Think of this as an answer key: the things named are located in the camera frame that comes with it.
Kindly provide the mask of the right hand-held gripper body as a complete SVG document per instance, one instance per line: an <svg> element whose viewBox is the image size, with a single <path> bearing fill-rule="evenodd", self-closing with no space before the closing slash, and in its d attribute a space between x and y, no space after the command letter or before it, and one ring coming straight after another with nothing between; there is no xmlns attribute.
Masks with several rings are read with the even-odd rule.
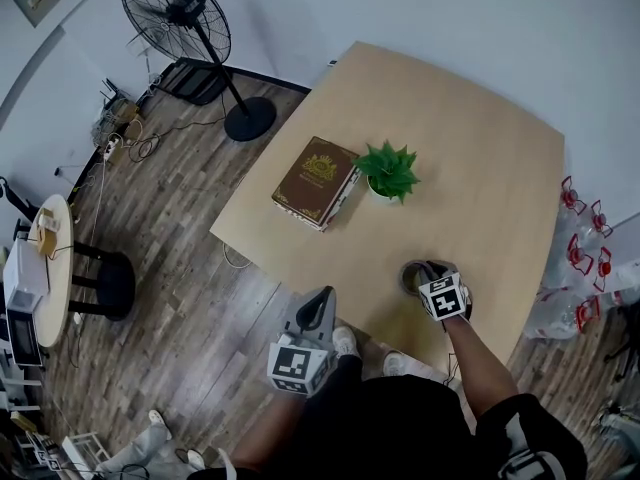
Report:
<svg viewBox="0 0 640 480"><path fill-rule="evenodd" d="M435 321L454 316L467 319L472 308L470 291L459 273L421 285L419 295L427 314Z"/></svg>

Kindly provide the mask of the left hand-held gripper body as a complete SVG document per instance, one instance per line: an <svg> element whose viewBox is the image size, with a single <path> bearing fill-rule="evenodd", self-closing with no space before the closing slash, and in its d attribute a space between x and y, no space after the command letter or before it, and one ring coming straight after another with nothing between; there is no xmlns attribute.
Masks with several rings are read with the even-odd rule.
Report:
<svg viewBox="0 0 640 480"><path fill-rule="evenodd" d="M269 347L267 377L278 390L314 396L334 368L332 332L283 331Z"/></svg>

